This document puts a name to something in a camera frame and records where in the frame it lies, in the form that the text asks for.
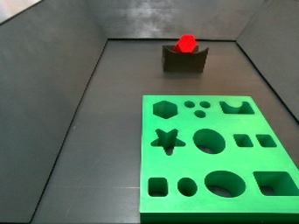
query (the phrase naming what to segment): square hole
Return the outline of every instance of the square hole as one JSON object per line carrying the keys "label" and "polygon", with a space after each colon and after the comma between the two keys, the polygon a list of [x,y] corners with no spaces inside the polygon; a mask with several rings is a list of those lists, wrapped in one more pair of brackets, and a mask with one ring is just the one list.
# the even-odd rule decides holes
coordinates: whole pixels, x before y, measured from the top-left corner
{"label": "square hole", "polygon": [[168,184],[166,178],[148,179],[148,194],[152,197],[164,197],[168,194]]}
{"label": "square hole", "polygon": [[286,171],[255,171],[254,175],[266,196],[299,196],[298,187]]}
{"label": "square hole", "polygon": [[249,135],[234,135],[238,147],[254,147]]}
{"label": "square hole", "polygon": [[262,147],[277,147],[274,138],[270,135],[257,135]]}

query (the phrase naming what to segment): shape sorter board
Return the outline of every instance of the shape sorter board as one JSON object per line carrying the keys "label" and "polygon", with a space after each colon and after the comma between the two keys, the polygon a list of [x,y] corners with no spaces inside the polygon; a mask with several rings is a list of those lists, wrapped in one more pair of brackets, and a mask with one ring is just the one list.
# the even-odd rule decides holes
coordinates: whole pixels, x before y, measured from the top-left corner
{"label": "shape sorter board", "polygon": [[249,96],[146,95],[140,175],[144,223],[299,223],[299,172]]}

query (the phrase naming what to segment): oval hole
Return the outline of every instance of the oval hole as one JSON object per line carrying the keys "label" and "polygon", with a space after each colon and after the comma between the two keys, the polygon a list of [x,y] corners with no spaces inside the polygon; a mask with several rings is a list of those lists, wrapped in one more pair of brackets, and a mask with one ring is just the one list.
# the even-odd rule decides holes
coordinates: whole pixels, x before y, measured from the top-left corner
{"label": "oval hole", "polygon": [[191,178],[182,178],[178,183],[178,189],[186,197],[191,197],[198,192],[198,186]]}
{"label": "oval hole", "polygon": [[212,129],[200,129],[192,137],[194,143],[199,150],[208,154],[218,154],[226,148],[226,140],[219,132]]}

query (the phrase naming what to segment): black holder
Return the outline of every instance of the black holder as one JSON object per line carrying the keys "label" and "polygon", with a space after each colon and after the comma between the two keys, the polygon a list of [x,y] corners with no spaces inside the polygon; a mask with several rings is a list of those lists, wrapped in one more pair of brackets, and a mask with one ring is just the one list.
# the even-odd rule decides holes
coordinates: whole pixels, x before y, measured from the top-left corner
{"label": "black holder", "polygon": [[163,70],[178,73],[202,73],[210,48],[199,52],[195,46],[192,53],[174,51],[174,45],[163,46]]}

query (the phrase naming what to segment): red block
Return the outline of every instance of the red block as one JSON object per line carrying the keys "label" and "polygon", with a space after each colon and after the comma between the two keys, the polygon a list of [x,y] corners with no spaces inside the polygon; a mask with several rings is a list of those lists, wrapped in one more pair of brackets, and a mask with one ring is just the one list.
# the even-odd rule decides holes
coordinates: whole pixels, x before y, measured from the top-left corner
{"label": "red block", "polygon": [[196,46],[196,40],[191,34],[182,35],[179,42],[174,47],[176,53],[192,53]]}

